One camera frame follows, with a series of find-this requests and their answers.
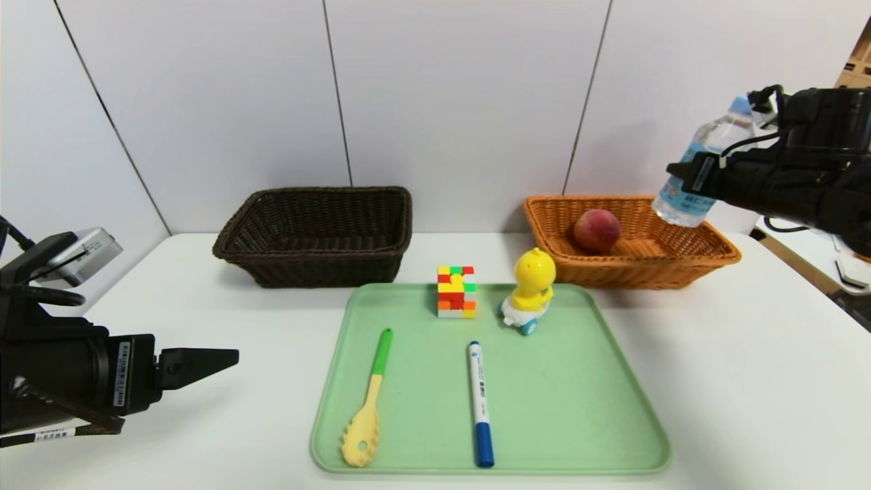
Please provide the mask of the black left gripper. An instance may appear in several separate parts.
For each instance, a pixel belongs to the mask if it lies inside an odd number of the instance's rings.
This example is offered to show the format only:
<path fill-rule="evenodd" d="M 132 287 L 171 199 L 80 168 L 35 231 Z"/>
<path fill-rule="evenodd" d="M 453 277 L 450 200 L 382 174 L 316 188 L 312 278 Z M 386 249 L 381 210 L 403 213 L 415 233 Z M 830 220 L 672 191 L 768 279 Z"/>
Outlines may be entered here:
<path fill-rule="evenodd" d="M 236 366 L 235 348 L 165 348 L 150 334 L 2 341 L 3 434 L 120 434 L 127 416 Z"/>

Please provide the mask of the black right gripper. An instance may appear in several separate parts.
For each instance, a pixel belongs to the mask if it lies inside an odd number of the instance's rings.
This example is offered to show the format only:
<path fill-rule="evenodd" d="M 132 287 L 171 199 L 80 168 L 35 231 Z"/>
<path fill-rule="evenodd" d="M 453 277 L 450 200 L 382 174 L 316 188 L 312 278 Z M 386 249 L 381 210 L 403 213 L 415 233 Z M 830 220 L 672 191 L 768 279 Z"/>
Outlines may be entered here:
<path fill-rule="evenodd" d="M 670 176 L 684 180 L 683 189 L 688 193 L 724 201 L 734 207 L 744 207 L 744 178 L 738 173 L 738 162 L 744 156 L 745 151 L 732 152 L 725 156 L 697 152 L 693 161 L 669 163 L 666 171 Z"/>

